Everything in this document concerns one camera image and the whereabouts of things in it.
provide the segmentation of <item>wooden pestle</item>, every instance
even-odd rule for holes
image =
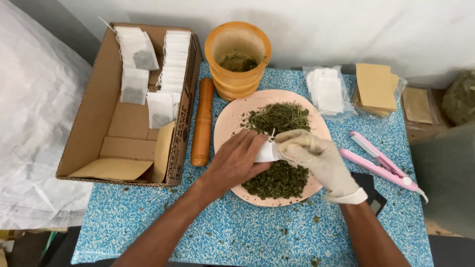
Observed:
[[[211,108],[213,104],[214,84],[211,78],[199,81],[198,110],[195,118],[195,130],[191,143],[190,163],[203,167],[208,164],[211,144]]]

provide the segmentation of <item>table surface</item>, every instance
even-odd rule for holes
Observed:
[[[208,64],[201,63],[200,79],[211,77]],[[353,88],[354,76],[344,76]],[[309,100],[302,71],[266,69],[258,90],[283,89]],[[213,100],[213,124],[227,102],[216,94]],[[198,106],[195,99],[193,114]],[[193,133],[194,116],[190,133]],[[388,118],[359,115],[339,121],[325,121],[333,141],[375,162],[349,138],[358,131],[410,178],[414,169],[403,115],[398,111]],[[77,241],[72,263],[94,262],[119,257],[122,252],[164,212],[203,173],[205,168],[190,165],[191,139],[188,143],[183,181],[173,190],[94,184],[84,224]],[[211,139],[211,157],[214,156]],[[352,172],[369,173],[345,160]],[[424,216],[419,196],[375,176],[375,188],[388,203],[378,216],[384,229],[412,266],[432,267]],[[229,191],[224,199],[211,203],[188,228],[170,261],[231,266],[357,266],[348,230],[337,204],[323,198],[325,190],[311,196],[310,203],[284,207],[259,207],[249,204]],[[320,217],[318,223],[314,216]]]

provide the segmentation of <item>gloved hand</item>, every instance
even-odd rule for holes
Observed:
[[[309,168],[327,189],[325,198],[346,204],[360,204],[368,195],[350,175],[336,145],[305,130],[292,130],[275,136],[279,151],[297,164]]]

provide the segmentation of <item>pink hair straightener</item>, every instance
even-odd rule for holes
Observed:
[[[391,160],[389,160],[381,151],[379,151],[374,145],[372,145],[366,138],[364,138],[358,132],[351,132],[350,137],[362,147],[366,152],[368,152],[373,158],[379,161],[384,168],[375,165],[374,163],[366,160],[355,153],[346,150],[340,149],[340,155],[355,163],[360,165],[361,167],[374,172],[375,174],[381,176],[382,178],[389,180],[397,184],[400,187],[403,187],[410,191],[416,191],[419,193],[426,201],[429,202],[427,199],[426,194],[422,191],[417,184],[415,184],[411,178],[408,177],[400,168],[398,168]]]

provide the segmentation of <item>digital scale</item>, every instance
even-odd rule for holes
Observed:
[[[366,199],[366,202],[377,216],[388,201],[381,194],[379,194],[376,189],[374,189],[373,176],[359,172],[352,172],[351,175],[355,179],[356,183],[363,187],[366,194],[368,194],[368,199]]]

